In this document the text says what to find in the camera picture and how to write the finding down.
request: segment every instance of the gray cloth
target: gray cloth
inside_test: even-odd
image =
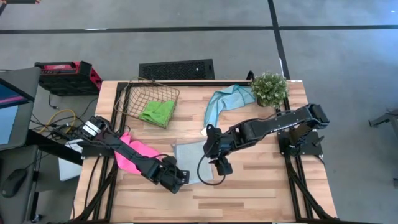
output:
[[[190,144],[174,145],[174,155],[177,159],[177,166],[180,170],[188,170],[190,172],[189,184],[199,183],[197,168],[200,158],[204,155],[203,145],[206,141],[195,142]],[[213,180],[213,172],[209,164],[210,159],[204,158],[200,164],[200,177],[204,181]]]

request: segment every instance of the green cloth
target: green cloth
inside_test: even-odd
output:
[[[139,119],[165,127],[170,113],[173,110],[173,106],[173,100],[167,100],[164,103],[159,101],[150,101],[144,108],[144,111],[139,115]]]

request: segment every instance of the yellow cable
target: yellow cable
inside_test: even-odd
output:
[[[72,124],[70,125],[70,127],[67,129],[66,133],[69,132],[72,128],[72,126],[75,124],[76,121],[76,114],[73,110],[71,109],[64,109],[64,110],[60,110],[58,112],[56,112],[53,116],[51,116],[51,118],[49,119],[49,121],[47,122],[47,124],[38,132],[39,134],[42,134],[42,132],[49,126],[49,124],[52,122],[52,120],[60,113],[63,112],[71,112],[73,114],[73,121]]]

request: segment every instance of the black floor stripe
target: black floor stripe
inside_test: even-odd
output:
[[[7,4],[1,4],[1,6],[0,6],[0,16],[1,16],[2,12],[5,10],[6,6],[7,6]]]
[[[279,25],[278,25],[278,19],[276,16],[274,1],[268,0],[268,5],[269,5],[269,11],[271,14],[271,19],[272,19],[272,26],[274,27],[276,47],[278,49],[280,63],[282,64],[282,72],[283,72],[284,76],[286,77],[286,79],[289,80],[290,74],[289,74],[289,69],[287,68],[287,62],[286,62],[284,45],[282,43],[282,37],[280,36],[280,32],[279,32],[279,28],[278,28]]]
[[[196,31],[261,31],[272,30],[272,26],[203,26],[203,27],[143,27],[103,29],[30,29],[0,30],[0,34],[101,34],[140,32],[196,32]]]
[[[380,30],[398,29],[398,25],[363,26],[278,26],[279,30]],[[27,29],[0,30],[0,34],[112,34],[142,32],[203,32],[203,31],[262,31],[273,30],[272,26],[203,26],[203,27],[143,27],[143,28],[100,28],[100,29]]]
[[[279,30],[378,30],[398,29],[398,25],[353,25],[353,26],[280,26]]]

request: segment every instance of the light blue cloth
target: light blue cloth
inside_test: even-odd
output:
[[[217,127],[218,115],[221,111],[240,108],[248,103],[253,103],[255,100],[250,87],[233,85],[224,90],[215,91],[207,104],[205,127],[207,124]]]

